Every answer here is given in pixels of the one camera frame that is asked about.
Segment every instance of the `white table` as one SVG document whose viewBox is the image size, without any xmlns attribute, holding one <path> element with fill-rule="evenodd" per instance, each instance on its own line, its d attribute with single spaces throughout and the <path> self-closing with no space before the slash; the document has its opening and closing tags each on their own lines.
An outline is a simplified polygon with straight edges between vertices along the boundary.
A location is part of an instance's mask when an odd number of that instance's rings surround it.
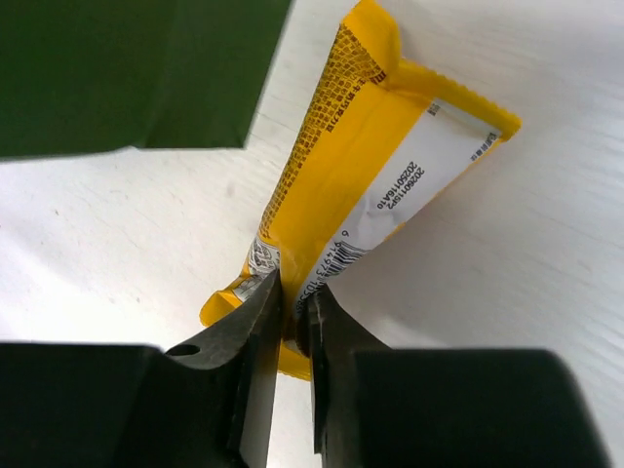
<svg viewBox="0 0 624 468">
<path fill-rule="evenodd" d="M 332 286 L 393 345 L 546 346 L 624 466 L 624 4 L 386 0 L 405 54 L 525 121 Z M 237 273 L 348 0 L 297 0 L 245 151 L 0 165 L 0 339 L 171 346 Z M 320 466 L 280 376 L 271 467 Z"/>
</svg>

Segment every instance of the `yellow snack bar wrapper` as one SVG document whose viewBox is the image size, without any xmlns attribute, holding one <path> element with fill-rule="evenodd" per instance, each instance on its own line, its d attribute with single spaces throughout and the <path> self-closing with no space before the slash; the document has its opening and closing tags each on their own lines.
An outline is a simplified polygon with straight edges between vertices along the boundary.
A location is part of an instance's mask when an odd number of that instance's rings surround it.
<svg viewBox="0 0 624 468">
<path fill-rule="evenodd" d="M 381 244 L 520 119 L 401 58 L 399 29 L 373 0 L 342 21 L 240 276 L 204 305 L 209 326 L 280 269 L 293 330 L 306 298 Z M 279 370 L 309 378 L 282 344 Z"/>
</svg>

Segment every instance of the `white surface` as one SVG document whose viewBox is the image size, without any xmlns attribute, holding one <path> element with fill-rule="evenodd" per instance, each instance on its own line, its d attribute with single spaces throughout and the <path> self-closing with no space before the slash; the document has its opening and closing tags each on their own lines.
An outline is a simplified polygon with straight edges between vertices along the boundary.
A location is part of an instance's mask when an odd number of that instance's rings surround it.
<svg viewBox="0 0 624 468">
<path fill-rule="evenodd" d="M 386 1 L 406 53 L 521 115 L 510 143 L 333 283 L 390 344 L 544 345 L 624 466 L 624 4 Z M 298 0 L 246 151 L 0 166 L 0 336 L 200 329 L 238 272 L 346 0 Z M 269 466 L 319 466 L 309 390 L 280 377 Z"/>
</svg>

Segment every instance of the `white label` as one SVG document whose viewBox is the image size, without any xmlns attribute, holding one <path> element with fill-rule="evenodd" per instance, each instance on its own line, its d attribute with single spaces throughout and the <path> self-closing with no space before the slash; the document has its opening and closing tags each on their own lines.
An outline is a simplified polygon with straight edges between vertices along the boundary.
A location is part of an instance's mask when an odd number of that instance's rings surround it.
<svg viewBox="0 0 624 468">
<path fill-rule="evenodd" d="M 245 302 L 252 296 L 260 283 L 262 283 L 261 276 L 250 276 L 234 288 L 232 292 L 241 300 L 241 302 Z"/>
<path fill-rule="evenodd" d="M 264 277 L 280 267 L 280 251 L 262 242 L 257 236 L 253 238 L 248 259 L 250 273 L 253 275 Z"/>
<path fill-rule="evenodd" d="M 443 100 L 434 100 L 325 245 L 294 304 L 381 244 L 438 192 L 484 155 L 500 131 Z"/>
</svg>

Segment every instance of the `dark green panel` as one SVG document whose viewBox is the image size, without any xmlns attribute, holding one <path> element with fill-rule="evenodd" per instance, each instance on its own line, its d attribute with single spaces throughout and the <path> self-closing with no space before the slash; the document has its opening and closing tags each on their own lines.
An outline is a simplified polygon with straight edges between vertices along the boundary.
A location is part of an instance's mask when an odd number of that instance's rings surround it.
<svg viewBox="0 0 624 468">
<path fill-rule="evenodd" d="M 240 147 L 289 3 L 0 1 L 0 158 Z"/>
</svg>

